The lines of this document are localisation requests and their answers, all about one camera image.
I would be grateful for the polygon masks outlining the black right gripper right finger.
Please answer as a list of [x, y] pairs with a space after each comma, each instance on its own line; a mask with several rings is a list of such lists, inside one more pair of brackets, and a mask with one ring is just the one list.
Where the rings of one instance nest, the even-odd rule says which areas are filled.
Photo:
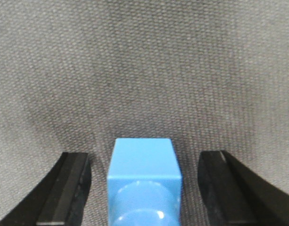
[[198, 185], [212, 226], [289, 226], [289, 194], [227, 151], [203, 151]]

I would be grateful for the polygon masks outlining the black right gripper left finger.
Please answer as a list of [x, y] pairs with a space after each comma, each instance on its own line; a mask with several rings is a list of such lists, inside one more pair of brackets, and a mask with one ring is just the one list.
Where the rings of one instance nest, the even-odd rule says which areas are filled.
[[80, 226], [91, 188], [87, 153], [63, 152], [42, 181], [0, 226]]

